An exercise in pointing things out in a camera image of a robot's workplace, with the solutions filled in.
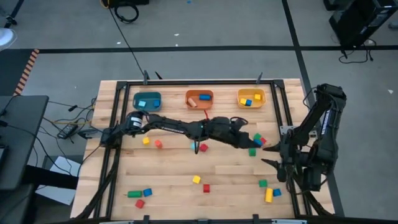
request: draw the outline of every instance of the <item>black metal frame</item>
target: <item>black metal frame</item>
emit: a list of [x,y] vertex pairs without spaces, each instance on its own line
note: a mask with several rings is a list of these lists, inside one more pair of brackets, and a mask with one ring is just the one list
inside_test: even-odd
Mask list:
[[[251,80],[148,80],[148,85],[250,85],[250,84],[256,84],[255,79]],[[130,87],[134,85],[143,85],[144,83],[142,81],[133,81],[133,82],[127,82],[127,81],[119,81],[117,82],[116,85],[116,92],[114,96],[114,102],[113,102],[113,108],[112,108],[112,113],[111,113],[111,120],[109,122],[109,127],[113,127],[117,121],[116,121],[116,112],[119,108],[119,99],[120,99],[120,94],[122,90],[124,89],[124,98],[123,98],[123,104],[122,104],[122,112],[121,112],[121,120],[120,123],[122,123],[126,117],[126,108],[129,103],[129,92],[130,92]],[[274,104],[275,108],[275,115],[276,115],[276,120],[277,120],[277,125],[278,125],[278,130],[279,134],[281,136],[281,132],[279,127],[283,126],[282,122],[282,114],[280,112],[280,107],[279,107],[279,101],[277,98],[277,88],[280,90],[280,94],[282,96],[282,104],[284,107],[285,111],[285,117],[287,121],[287,125],[291,126],[293,125],[292,121],[292,116],[290,114],[290,109],[289,109],[289,103],[287,101],[287,95],[285,91],[285,85],[283,80],[261,80],[259,84],[265,84],[265,85],[270,85],[271,88],[271,94],[272,94],[272,101]],[[106,178],[106,173],[108,170],[108,164],[109,164],[109,155],[111,154],[111,148],[106,147],[105,152],[104,152],[104,159],[103,159],[103,165],[101,168],[101,175],[99,178],[99,187],[103,185],[104,180]],[[118,166],[119,166],[119,158],[120,158],[120,151],[121,148],[115,149],[115,155],[114,155],[114,165],[116,166],[116,171],[113,173],[113,176],[111,177],[112,180],[110,182],[110,188],[109,188],[109,195],[108,195],[108,202],[106,205],[106,218],[110,219],[112,215],[112,209],[113,209],[113,200],[114,200],[114,191],[115,191],[115,186],[116,186],[116,178],[117,178],[117,173],[118,173]],[[293,211],[295,218],[298,218],[302,214],[300,213],[299,209],[299,203],[297,199],[297,194],[295,191],[295,185],[293,184],[294,179],[291,177],[288,180],[289,184],[289,189],[290,189],[290,197],[292,199],[292,206],[293,206]],[[309,199],[307,198],[308,194],[303,194],[303,202],[305,205],[305,214],[306,215],[312,215],[312,209],[310,206]],[[102,200],[99,199],[98,203],[96,204],[95,210],[94,210],[94,218],[99,218],[100,217],[100,210],[101,210],[101,203]],[[270,223],[271,220],[261,220],[262,222]],[[239,220],[238,222],[244,223],[248,222],[248,220]]]

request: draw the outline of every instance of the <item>equipment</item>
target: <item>equipment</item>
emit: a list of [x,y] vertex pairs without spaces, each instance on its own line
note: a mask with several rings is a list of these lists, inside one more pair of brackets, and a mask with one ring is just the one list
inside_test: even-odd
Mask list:
[[[338,153],[337,129],[347,99],[341,87],[329,84],[318,85],[315,93],[317,101],[302,124],[283,134],[277,145],[263,149],[280,154],[281,163],[262,159],[277,169],[278,180],[286,182],[288,177],[295,177],[303,191],[319,191],[322,185],[321,174],[328,175],[335,167]],[[321,136],[313,143],[309,152],[303,152],[302,148],[308,144],[310,131],[323,114],[325,116]]]
[[0,28],[0,51],[9,48],[17,40],[17,34],[12,29]]
[[359,47],[397,9],[397,0],[355,0],[335,11],[329,23],[342,46]]
[[[142,119],[146,117],[147,124],[142,126]],[[102,146],[118,147],[117,141],[121,136],[127,134],[134,137],[137,134],[145,134],[152,129],[163,129],[174,133],[184,134],[187,138],[198,141],[214,139],[216,141],[230,144],[235,148],[260,147],[249,138],[249,133],[239,131],[248,121],[243,118],[215,117],[211,120],[203,119],[186,123],[174,119],[161,117],[157,114],[149,114],[145,111],[133,111],[126,117],[126,121],[113,128],[106,128],[101,136]],[[195,154],[198,154],[199,146],[195,144]]]

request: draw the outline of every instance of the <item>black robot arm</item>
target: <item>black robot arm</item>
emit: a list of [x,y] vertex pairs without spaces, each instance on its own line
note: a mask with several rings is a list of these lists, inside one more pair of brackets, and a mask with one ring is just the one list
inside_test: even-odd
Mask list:
[[[302,190],[319,191],[321,174],[333,171],[338,154],[336,143],[337,129],[341,113],[346,104],[346,95],[341,87],[323,84],[315,90],[317,101],[299,127],[288,130],[276,146],[264,148],[265,151],[279,152],[281,163],[263,159],[277,169],[277,177],[285,182],[288,175],[304,167],[298,184]],[[325,114],[321,135],[313,143],[309,152],[302,152],[302,147],[309,141],[310,131]]]
[[[147,120],[147,124],[142,125],[144,117]],[[214,139],[230,144],[235,148],[260,147],[249,138],[249,133],[239,131],[247,123],[242,118],[229,119],[226,117],[215,117],[186,123],[157,114],[148,114],[145,111],[133,111],[127,115],[125,122],[103,131],[101,145],[116,147],[120,144],[118,139],[125,134],[134,137],[137,134],[145,134],[152,129],[162,129],[184,134],[187,138],[198,142]]]

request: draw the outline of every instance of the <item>yellow cylinder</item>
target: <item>yellow cylinder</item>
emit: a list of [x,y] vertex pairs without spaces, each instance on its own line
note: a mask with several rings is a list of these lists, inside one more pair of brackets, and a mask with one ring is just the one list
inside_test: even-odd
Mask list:
[[267,188],[267,190],[266,190],[266,202],[269,202],[269,203],[272,202],[273,193],[274,193],[273,189]]

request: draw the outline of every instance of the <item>wooden table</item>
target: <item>wooden table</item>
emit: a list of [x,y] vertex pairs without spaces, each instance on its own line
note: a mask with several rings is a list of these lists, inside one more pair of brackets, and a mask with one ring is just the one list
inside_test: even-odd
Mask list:
[[[308,110],[302,104],[303,89],[299,79],[286,79],[285,90],[289,101],[294,125],[299,125]],[[102,81],[93,115],[93,126],[107,128],[112,112],[117,81]],[[263,88],[266,91],[266,105],[260,109],[240,109],[237,106],[236,92],[240,88]],[[260,133],[267,139],[266,146],[280,140],[275,109],[269,85],[162,85],[132,86],[129,93],[127,113],[134,110],[132,98],[140,91],[158,91],[162,94],[162,109],[158,114],[182,121],[198,121],[205,118],[203,111],[188,110],[185,105],[185,92],[191,89],[209,89],[214,92],[214,105],[208,110],[214,116],[240,116],[249,121],[242,131],[253,136]],[[118,119],[123,100],[121,92]],[[286,124],[280,92],[277,91],[284,124]],[[150,137],[150,146],[142,143],[142,138]],[[145,136],[123,137],[119,163],[112,220],[142,220],[150,215],[151,220],[241,219],[252,218],[293,218],[291,199],[285,183],[276,179],[276,170],[260,158],[279,160],[279,154],[257,150],[256,157],[249,157],[248,151],[235,149],[229,145],[207,140],[209,150],[198,155],[190,149],[191,141],[181,134],[153,130]],[[163,149],[156,149],[154,141],[163,142]],[[99,139],[87,142],[85,157],[97,147]],[[104,149],[99,148],[83,164],[76,190],[71,217],[77,216],[97,191]],[[201,177],[200,184],[192,182],[193,176]],[[268,186],[282,191],[281,197],[274,197],[272,203],[265,203],[265,188],[258,181],[267,179]],[[203,193],[203,184],[210,184],[210,193]],[[153,195],[142,198],[143,209],[135,207],[135,198],[127,198],[130,190],[151,188]],[[330,193],[325,184],[314,196],[329,211],[333,211]],[[105,214],[108,193],[104,193],[101,215]],[[305,213],[302,196],[298,196],[300,211]]]

